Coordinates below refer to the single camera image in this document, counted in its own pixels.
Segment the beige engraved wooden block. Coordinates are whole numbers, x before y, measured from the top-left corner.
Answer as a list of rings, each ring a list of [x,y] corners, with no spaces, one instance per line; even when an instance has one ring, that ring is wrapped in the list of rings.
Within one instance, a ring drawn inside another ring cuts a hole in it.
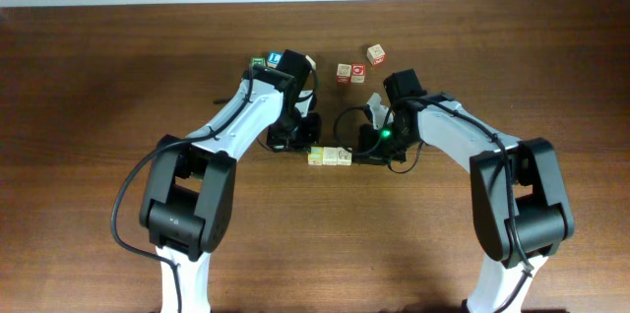
[[[352,164],[351,152],[342,147],[337,148],[337,165],[350,166]]]

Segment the green edged plain block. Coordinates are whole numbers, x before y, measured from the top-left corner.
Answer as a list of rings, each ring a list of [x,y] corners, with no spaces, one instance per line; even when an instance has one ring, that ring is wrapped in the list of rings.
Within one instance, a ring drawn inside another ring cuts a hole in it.
[[[324,165],[337,165],[339,161],[338,149],[333,147],[324,147],[322,162]]]

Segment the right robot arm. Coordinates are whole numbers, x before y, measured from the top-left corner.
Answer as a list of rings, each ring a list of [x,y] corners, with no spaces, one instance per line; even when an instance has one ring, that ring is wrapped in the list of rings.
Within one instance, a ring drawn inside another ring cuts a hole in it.
[[[544,138],[522,140],[467,112],[445,92],[431,94],[413,70],[394,73],[361,106],[355,159],[405,161],[411,146],[431,146],[470,177],[472,220],[484,251],[465,312],[519,312],[537,272],[575,232],[555,149]]]

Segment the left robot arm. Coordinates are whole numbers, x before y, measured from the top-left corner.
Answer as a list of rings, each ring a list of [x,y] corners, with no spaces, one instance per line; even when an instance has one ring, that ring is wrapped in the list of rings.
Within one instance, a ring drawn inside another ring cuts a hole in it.
[[[293,50],[252,63],[211,121],[184,138],[164,136],[148,155],[139,223],[160,262],[162,311],[210,311],[211,255],[231,218],[237,163],[262,133],[275,153],[304,153],[318,143],[316,92],[304,87],[316,76],[315,62]]]

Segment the yellow framed wooden block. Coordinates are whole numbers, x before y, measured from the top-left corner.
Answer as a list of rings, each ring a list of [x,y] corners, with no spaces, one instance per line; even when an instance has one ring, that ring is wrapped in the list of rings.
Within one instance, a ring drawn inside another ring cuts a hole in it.
[[[323,147],[311,147],[308,152],[308,164],[309,165],[322,165],[323,164]]]

